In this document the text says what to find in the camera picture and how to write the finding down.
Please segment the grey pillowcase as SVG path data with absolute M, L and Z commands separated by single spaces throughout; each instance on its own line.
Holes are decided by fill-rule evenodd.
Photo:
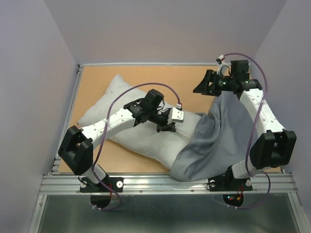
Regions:
M 193 139 L 179 152 L 169 174 L 181 182 L 222 175 L 246 156 L 253 121 L 237 96 L 223 92 L 202 114 Z

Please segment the white pillow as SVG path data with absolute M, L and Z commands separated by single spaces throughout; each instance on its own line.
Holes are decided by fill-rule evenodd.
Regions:
M 131 85 L 116 75 L 105 94 L 77 121 L 78 125 L 85 127 L 104 119 L 112 101 L 129 88 Z M 157 133 L 156 125 L 147 121 L 116 134 L 111 140 L 170 169 L 178 153 L 194 138 L 200 119 L 200 115 L 185 111 L 184 122 L 175 125 L 175 132 Z

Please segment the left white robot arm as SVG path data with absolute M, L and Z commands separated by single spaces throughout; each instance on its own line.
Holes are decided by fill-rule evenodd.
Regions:
M 93 151 L 96 147 L 102 148 L 105 140 L 147 121 L 156 125 L 157 132 L 175 132 L 175 124 L 184 120 L 182 105 L 179 103 L 162 111 L 159 105 L 163 100 L 163 94 L 152 89 L 145 97 L 125 104 L 116 113 L 108 113 L 105 119 L 82 128 L 68 128 L 58 155 L 75 175 L 86 178 L 83 184 L 93 192 L 122 192 L 123 178 L 110 178 L 97 164 Z

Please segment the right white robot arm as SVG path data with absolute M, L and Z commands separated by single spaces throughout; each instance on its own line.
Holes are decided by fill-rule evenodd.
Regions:
M 224 75 L 225 56 L 216 59 L 217 71 L 208 69 L 203 80 L 194 88 L 194 93 L 220 96 L 222 92 L 234 93 L 248 111 L 257 141 L 247 147 L 247 157 L 229 166 L 222 176 L 209 179 L 211 191 L 252 190 L 250 178 L 266 168 L 287 165 L 296 143 L 294 131 L 288 131 L 277 120 L 265 100 L 259 81 L 250 78 L 248 60 L 231 61 L 230 74 Z

